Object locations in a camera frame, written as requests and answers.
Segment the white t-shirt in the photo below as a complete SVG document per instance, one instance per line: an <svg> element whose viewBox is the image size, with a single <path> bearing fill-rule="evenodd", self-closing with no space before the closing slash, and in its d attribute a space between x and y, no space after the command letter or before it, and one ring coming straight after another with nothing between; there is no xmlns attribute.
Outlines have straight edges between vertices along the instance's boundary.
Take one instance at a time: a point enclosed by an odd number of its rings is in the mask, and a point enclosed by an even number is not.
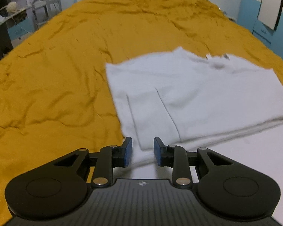
<svg viewBox="0 0 283 226"><path fill-rule="evenodd" d="M153 140L186 150L283 125L283 85L273 70L232 54L181 47L105 66L121 131L133 141L125 178L156 178Z"/></svg>

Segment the blue wardrobe cabinet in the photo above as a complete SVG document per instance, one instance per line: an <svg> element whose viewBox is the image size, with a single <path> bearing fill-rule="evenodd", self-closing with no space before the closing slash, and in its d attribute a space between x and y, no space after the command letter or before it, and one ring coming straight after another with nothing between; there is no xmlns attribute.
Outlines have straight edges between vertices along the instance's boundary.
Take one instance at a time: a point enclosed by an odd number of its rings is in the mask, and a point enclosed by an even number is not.
<svg viewBox="0 0 283 226"><path fill-rule="evenodd" d="M237 24L283 60L283 0L242 0Z"/></svg>

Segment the mustard yellow bed blanket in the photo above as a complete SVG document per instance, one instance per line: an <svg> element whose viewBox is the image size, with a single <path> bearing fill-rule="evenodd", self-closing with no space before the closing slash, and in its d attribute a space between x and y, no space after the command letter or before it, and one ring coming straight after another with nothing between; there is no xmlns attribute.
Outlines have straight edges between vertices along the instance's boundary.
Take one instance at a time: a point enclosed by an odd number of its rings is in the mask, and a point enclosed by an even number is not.
<svg viewBox="0 0 283 226"><path fill-rule="evenodd" d="M123 141L105 63L177 47L231 53L272 68L283 60L208 0L84 0L0 61L0 225L15 176L85 146Z"/></svg>

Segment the grey metal chair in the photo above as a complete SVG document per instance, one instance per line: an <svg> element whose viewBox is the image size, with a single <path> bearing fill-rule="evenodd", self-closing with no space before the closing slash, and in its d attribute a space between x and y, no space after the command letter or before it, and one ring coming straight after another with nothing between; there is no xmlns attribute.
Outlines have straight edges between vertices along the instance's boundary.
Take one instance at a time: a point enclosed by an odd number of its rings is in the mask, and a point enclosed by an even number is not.
<svg viewBox="0 0 283 226"><path fill-rule="evenodd" d="M62 11L61 0L34 0L31 9L38 30Z"/></svg>

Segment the dark wooden desk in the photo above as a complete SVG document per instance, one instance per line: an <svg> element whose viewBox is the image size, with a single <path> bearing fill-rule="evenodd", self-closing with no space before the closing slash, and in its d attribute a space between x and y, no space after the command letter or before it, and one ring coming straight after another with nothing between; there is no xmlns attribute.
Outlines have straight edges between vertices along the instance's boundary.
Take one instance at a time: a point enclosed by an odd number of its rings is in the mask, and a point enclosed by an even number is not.
<svg viewBox="0 0 283 226"><path fill-rule="evenodd" d="M29 21L28 18L26 18L24 21L20 23L16 23L14 20L14 17L26 12L29 10L32 6L26 5L25 7L17 10L15 13L12 13L8 17L5 17L4 20L0 22L0 60L3 58L5 54L8 54L11 50L13 50L12 40L10 38L10 35L12 35L13 39L16 39L18 37L21 37L23 35L26 35L28 33L32 33L33 27L32 23ZM20 32L15 33L17 31L17 28L15 29L8 29L7 22L12 19L14 21L14 24L16 27L19 28Z"/></svg>

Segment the white board on wardrobe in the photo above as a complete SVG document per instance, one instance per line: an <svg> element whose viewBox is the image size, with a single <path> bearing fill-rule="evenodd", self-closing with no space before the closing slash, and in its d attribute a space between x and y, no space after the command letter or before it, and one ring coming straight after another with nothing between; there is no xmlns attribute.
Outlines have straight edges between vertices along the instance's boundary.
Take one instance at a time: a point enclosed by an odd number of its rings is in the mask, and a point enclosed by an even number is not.
<svg viewBox="0 0 283 226"><path fill-rule="evenodd" d="M279 16L281 15L283 0L261 0L258 14L258 21L272 30L278 26Z"/></svg>

